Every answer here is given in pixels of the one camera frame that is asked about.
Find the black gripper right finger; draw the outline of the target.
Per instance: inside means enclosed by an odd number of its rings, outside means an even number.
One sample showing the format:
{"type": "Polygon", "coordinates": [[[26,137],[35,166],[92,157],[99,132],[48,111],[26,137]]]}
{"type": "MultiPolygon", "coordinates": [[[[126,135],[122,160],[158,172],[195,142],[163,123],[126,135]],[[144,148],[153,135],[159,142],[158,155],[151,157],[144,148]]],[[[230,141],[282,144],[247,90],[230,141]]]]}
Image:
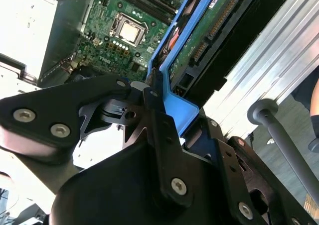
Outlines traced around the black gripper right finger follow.
{"type": "Polygon", "coordinates": [[[310,225],[311,216],[253,149],[239,137],[224,139],[204,112],[198,116],[198,155],[211,161],[210,201],[221,225],[310,225]]]}

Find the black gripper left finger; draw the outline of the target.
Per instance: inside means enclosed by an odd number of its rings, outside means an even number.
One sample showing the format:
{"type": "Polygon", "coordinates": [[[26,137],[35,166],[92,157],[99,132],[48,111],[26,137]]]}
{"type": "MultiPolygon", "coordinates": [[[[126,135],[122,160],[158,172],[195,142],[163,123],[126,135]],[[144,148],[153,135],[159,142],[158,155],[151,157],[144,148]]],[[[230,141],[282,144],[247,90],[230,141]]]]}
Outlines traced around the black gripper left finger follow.
{"type": "Polygon", "coordinates": [[[150,186],[157,202],[189,207],[192,190],[178,193],[174,178],[185,179],[173,118],[159,91],[138,90],[116,75],[104,75],[24,93],[0,102],[0,146],[47,164],[71,158],[85,136],[118,123],[131,129],[127,143],[152,147],[150,186]]]}

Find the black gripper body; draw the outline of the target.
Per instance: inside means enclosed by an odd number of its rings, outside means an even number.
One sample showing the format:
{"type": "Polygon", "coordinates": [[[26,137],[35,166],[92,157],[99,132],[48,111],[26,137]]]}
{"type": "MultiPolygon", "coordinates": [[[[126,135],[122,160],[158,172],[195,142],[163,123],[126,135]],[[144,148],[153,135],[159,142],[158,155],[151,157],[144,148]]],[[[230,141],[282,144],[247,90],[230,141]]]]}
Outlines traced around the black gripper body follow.
{"type": "Polygon", "coordinates": [[[152,147],[129,146],[72,177],[59,191],[50,214],[52,225],[219,225],[221,218],[210,201],[211,161],[198,155],[198,118],[186,133],[186,148],[177,164],[185,179],[172,187],[193,193],[189,207],[157,202],[150,186],[152,147]]]}

